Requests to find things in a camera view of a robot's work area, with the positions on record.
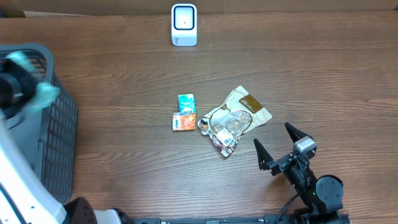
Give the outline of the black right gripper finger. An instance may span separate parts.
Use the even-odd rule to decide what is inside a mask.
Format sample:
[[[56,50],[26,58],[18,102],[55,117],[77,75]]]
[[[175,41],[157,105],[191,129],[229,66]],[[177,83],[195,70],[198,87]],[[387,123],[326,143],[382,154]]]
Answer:
[[[302,132],[299,129],[295,128],[293,125],[291,125],[288,122],[285,123],[285,128],[293,143],[296,143],[297,141],[305,137],[310,137],[311,139],[313,138],[312,136],[306,134],[305,132]]]
[[[258,139],[254,139],[254,145],[257,152],[257,159],[260,170],[269,170],[269,165],[274,162],[272,156],[267,152],[265,147],[260,143]]]

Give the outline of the light teal snack packet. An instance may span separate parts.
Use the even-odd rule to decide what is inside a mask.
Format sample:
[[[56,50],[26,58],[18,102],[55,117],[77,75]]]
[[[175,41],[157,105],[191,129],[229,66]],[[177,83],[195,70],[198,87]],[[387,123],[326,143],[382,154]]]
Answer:
[[[25,53],[22,51],[11,52],[6,58],[20,66],[37,82],[34,85],[35,93],[33,97],[27,102],[28,108],[32,112],[38,112],[55,102],[60,89],[44,80],[43,75],[34,67]]]

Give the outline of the brown snack pouch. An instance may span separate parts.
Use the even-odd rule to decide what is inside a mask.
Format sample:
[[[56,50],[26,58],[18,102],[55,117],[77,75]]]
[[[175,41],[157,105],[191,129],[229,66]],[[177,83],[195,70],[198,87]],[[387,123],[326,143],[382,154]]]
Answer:
[[[243,86],[238,86],[221,106],[202,117],[197,125],[225,158],[233,154],[242,135],[266,124],[272,115]]]

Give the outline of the orange tissue pack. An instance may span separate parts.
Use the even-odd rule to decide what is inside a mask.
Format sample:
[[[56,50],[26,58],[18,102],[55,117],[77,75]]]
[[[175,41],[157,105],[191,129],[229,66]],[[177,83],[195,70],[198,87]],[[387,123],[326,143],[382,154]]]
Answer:
[[[189,112],[174,113],[172,116],[172,129],[174,131],[191,131],[196,128],[196,114]]]

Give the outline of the teal tissue pack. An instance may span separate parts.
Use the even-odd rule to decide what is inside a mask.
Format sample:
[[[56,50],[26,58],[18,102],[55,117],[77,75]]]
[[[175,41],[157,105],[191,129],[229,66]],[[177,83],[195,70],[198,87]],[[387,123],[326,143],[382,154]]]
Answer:
[[[192,93],[178,95],[178,107],[181,113],[196,113],[195,97]]]

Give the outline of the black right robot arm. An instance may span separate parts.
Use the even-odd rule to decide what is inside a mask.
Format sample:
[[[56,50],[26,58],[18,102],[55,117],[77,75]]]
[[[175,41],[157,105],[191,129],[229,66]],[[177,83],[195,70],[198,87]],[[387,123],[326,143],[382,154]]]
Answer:
[[[290,123],[285,128],[293,142],[292,152],[275,161],[258,139],[254,140],[260,170],[273,176],[283,173],[296,194],[277,215],[265,215],[265,223],[349,223],[349,216],[340,214],[343,208],[343,182],[335,175],[319,178],[310,169],[310,159],[316,154],[313,137]]]

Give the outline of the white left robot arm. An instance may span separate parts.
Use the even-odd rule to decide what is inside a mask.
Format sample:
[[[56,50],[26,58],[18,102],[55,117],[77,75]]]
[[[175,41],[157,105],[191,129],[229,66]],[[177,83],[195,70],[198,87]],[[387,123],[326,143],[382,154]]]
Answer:
[[[43,186],[10,135],[6,121],[21,111],[38,112],[58,97],[21,51],[1,62],[1,221],[3,223],[121,224],[113,209],[95,210],[78,197],[65,205]]]

